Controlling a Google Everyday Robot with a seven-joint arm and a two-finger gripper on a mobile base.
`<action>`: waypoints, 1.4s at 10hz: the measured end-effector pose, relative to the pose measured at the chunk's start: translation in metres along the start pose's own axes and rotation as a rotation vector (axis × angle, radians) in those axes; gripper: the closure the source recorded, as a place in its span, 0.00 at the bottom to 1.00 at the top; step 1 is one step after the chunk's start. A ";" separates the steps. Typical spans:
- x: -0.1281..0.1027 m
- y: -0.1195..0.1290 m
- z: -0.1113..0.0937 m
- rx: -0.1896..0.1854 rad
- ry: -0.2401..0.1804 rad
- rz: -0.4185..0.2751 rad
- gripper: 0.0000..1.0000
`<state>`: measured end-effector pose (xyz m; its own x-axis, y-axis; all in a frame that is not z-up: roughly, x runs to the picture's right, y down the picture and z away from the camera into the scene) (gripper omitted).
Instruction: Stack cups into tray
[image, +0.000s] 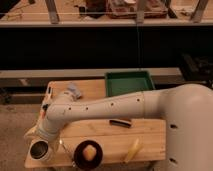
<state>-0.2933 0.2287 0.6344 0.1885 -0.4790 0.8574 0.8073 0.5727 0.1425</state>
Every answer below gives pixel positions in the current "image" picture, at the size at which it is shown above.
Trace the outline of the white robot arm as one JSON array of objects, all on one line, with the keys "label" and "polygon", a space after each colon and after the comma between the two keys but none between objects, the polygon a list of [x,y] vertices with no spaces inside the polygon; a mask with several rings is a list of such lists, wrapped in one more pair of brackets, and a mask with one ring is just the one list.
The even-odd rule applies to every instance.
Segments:
[{"label": "white robot arm", "polygon": [[66,90],[26,136],[29,167],[163,160],[164,171],[213,171],[213,90],[185,84],[97,100]]}]

